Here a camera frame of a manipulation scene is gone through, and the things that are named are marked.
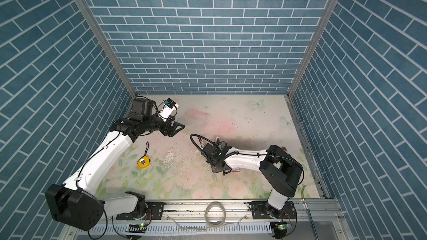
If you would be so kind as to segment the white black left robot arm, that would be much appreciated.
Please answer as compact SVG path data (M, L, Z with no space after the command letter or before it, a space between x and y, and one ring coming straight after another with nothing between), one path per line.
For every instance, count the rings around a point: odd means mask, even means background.
M95 193L114 163L139 137L155 131L173 137L184 129L175 121L178 107L170 98L159 109L155 101L136 97L129 115L114 121L87 161L62 184L52 184L47 189L45 197L53 220L88 231L100 219L110 216L124 214L132 220L145 219L148 206L143 194L127 191L121 197L101 200Z

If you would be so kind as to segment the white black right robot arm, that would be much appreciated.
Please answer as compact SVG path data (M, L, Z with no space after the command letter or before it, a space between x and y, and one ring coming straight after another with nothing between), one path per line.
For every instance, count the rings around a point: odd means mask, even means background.
M236 169L260 172L272 186L267 200L268 210L281 211L305 178L304 168L284 149L271 145L265 150L241 150L227 144L213 142L199 134L191 134L190 141L206 159L213 173L223 175Z

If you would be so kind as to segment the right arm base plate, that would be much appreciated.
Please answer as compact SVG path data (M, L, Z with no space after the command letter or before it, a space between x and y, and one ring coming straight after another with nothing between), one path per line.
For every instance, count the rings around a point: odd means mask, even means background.
M286 201L283 208L275 209L267 201L252 201L249 203L252 218L255 220L266 219L295 219L297 217L296 208L292 201Z

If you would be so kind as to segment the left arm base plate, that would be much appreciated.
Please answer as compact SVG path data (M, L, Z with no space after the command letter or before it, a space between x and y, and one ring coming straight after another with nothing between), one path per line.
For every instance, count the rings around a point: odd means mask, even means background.
M162 219L165 202L146 202L143 211L122 213L116 216L118 221L159 221Z

